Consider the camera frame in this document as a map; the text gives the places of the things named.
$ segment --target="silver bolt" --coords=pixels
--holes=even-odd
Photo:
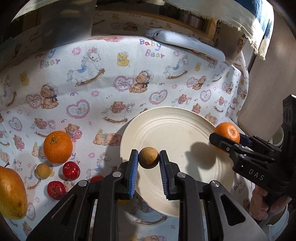
[[[220,183],[218,181],[211,181],[211,185],[217,188],[218,186],[220,186]]]
[[[114,172],[114,173],[112,173],[112,176],[121,177],[121,172]]]
[[[184,178],[184,177],[186,177],[186,174],[184,172],[178,172],[177,177]]]
[[[78,183],[78,185],[79,185],[80,187],[85,187],[85,186],[87,185],[87,181],[85,181],[85,180],[81,180],[81,181]]]

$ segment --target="white sleeve cuff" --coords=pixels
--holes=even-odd
[[[274,225],[266,225],[262,228],[270,241],[275,241],[288,225],[289,212],[287,207],[288,206],[286,206],[285,212],[277,223]]]

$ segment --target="small red fruit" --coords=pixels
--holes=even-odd
[[[75,162],[68,161],[63,166],[63,174],[70,181],[76,180],[80,175],[80,168]]]
[[[60,181],[52,181],[47,185],[47,193],[54,200],[61,200],[66,194],[66,188]]]
[[[104,177],[102,175],[96,175],[91,178],[90,183],[102,181],[103,179],[104,179]]]

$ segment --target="white plastic device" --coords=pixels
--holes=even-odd
[[[199,40],[188,37],[184,34],[176,33],[170,30],[159,30],[154,33],[153,38],[161,43],[190,49],[195,52],[203,53],[211,58],[221,60],[223,62],[225,61],[225,55],[221,50],[204,44]]]

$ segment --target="plate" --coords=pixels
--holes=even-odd
[[[230,191],[234,172],[227,153],[209,142],[214,126],[198,114],[178,107],[157,107],[135,117],[122,136],[120,156],[128,161],[131,150],[144,147],[166,150],[180,171],[197,181],[219,181]],[[159,164],[152,169],[138,167],[136,192],[145,202],[172,217],[179,217],[179,201],[168,201],[163,193]]]

